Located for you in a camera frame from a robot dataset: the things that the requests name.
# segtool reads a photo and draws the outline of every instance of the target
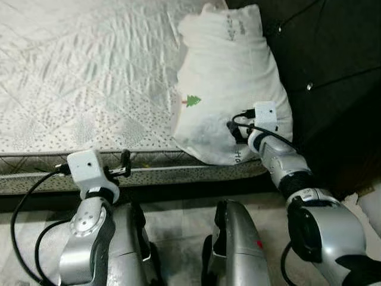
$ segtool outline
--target dotted pattern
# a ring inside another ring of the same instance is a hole
[[[174,148],[176,29],[210,1],[36,1],[0,1],[0,153]]]
[[[0,157],[2,176],[25,173],[51,172],[54,166],[66,163],[68,153],[61,155]],[[105,166],[115,169],[120,166],[121,152],[101,153]],[[183,151],[168,152],[131,152],[132,168],[200,166],[204,163]]]
[[[129,178],[120,178],[120,186],[179,184],[187,182],[225,181],[250,178],[265,173],[259,160],[235,166],[208,166],[191,169],[146,170],[133,172]],[[0,194],[24,194],[40,176],[0,176]],[[77,191],[71,177],[54,176],[40,186],[37,192]]]

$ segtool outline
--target quilted mattress surface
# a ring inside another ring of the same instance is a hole
[[[175,150],[176,29],[206,2],[0,1],[0,156]]]

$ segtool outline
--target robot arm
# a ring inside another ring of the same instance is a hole
[[[119,188],[107,178],[96,151],[70,154],[67,161],[82,202],[60,258],[61,285],[106,285],[108,248],[115,233],[111,205]]]
[[[272,128],[276,122],[261,120],[274,106],[259,104],[256,126]],[[260,155],[271,179],[286,199],[292,248],[303,260],[313,262],[330,285],[369,285],[381,281],[381,262],[366,256],[366,240],[358,219],[329,191],[319,188],[307,162],[281,140],[255,130],[249,148]]]

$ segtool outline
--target floor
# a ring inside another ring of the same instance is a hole
[[[146,230],[159,251],[163,278],[167,285],[199,285],[201,250],[213,229],[214,212],[222,197],[143,204]],[[280,255],[289,241],[284,199],[278,193],[259,193],[229,197],[246,206],[264,245],[272,285],[286,285],[280,273]],[[53,212],[23,212],[16,227],[17,240],[25,260],[33,266],[33,247],[41,230],[62,216]],[[20,268],[11,246],[11,214],[0,214],[0,285],[34,286]],[[41,244],[42,267],[57,278],[58,257],[67,239],[65,225],[51,230]],[[327,285],[324,278],[293,252],[287,259],[289,276],[298,285]]]

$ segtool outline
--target white pillow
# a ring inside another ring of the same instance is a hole
[[[256,101],[274,101],[279,133],[292,139],[292,114],[278,69],[262,34],[257,5],[218,10],[179,24],[188,48],[177,74],[182,106],[173,137],[177,146],[208,164],[236,164],[255,155],[237,145],[226,123]]]

